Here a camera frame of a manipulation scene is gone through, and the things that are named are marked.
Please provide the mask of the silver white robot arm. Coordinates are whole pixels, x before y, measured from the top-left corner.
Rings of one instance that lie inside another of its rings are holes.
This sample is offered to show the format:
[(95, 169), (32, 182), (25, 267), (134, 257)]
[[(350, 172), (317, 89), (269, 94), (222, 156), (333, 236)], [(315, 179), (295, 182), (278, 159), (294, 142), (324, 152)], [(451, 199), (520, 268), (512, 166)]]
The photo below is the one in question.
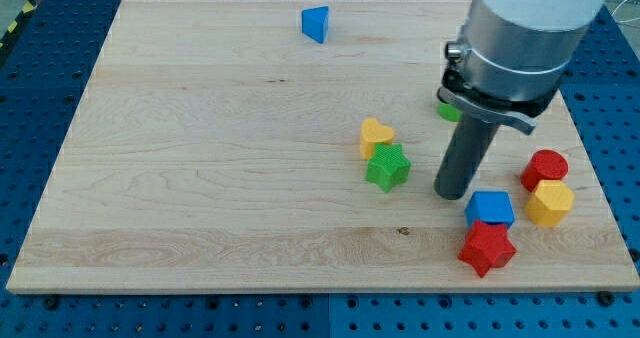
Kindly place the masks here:
[(445, 46), (439, 98), (530, 134), (604, 1), (472, 0), (457, 39)]

